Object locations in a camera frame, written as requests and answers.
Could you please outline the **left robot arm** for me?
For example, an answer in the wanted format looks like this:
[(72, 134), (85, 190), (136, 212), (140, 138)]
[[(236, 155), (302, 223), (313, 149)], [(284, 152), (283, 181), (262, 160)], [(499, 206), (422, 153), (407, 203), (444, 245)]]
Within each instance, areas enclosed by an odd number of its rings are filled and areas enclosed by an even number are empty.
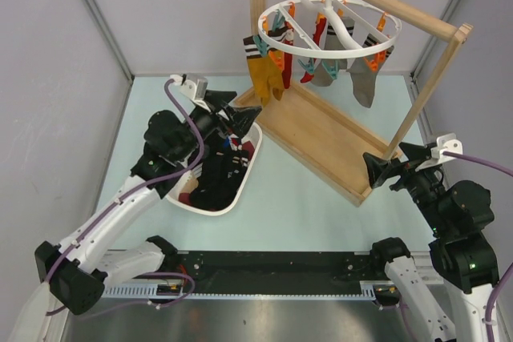
[(262, 108), (233, 107), (234, 91), (207, 91), (206, 103), (179, 119), (157, 111), (144, 133), (143, 154), (117, 194), (79, 229), (53, 245), (35, 251), (39, 278), (72, 314), (79, 316), (101, 298), (104, 290), (138, 276), (166, 278), (180, 272), (177, 249), (159, 235), (112, 261), (104, 256), (116, 239), (145, 211), (164, 199), (181, 176), (194, 168), (213, 134), (245, 136)]

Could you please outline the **teal clip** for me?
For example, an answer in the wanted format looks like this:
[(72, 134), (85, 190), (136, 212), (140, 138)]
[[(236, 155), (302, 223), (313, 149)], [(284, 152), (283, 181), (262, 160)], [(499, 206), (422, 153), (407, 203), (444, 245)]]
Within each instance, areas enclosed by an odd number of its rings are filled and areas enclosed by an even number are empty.
[(256, 48), (259, 50), (261, 57), (266, 57), (269, 52), (269, 45), (264, 40), (262, 40), (258, 34), (253, 35), (252, 40), (256, 45)]

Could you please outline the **mustard brown striped sock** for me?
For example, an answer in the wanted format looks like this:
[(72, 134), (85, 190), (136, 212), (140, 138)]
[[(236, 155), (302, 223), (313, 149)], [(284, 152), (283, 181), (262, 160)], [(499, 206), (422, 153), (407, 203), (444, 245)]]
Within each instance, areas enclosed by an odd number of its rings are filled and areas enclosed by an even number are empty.
[(269, 85), (270, 60), (268, 55), (264, 58), (261, 57), (252, 37), (253, 35), (243, 39), (244, 52), (255, 94), (260, 99), (261, 104), (266, 106), (269, 103), (272, 94), (272, 90)]

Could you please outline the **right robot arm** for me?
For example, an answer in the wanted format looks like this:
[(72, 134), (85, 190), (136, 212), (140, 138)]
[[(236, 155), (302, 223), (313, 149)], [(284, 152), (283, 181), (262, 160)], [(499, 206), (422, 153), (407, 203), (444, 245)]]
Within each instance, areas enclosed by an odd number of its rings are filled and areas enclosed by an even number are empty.
[(453, 134), (424, 146), (401, 143), (399, 147), (406, 161), (364, 153), (369, 184), (375, 189), (396, 178), (390, 190), (409, 193), (433, 232), (430, 260), (447, 290), (452, 313), (444, 312), (422, 281), (401, 239), (373, 244), (371, 272), (379, 279), (391, 280), (399, 290), (399, 302), (408, 306), (418, 322), (421, 340), (498, 340), (499, 269), (496, 254), (483, 234), (495, 218), (490, 191), (470, 180), (444, 186), (442, 165), (463, 157), (463, 145)]

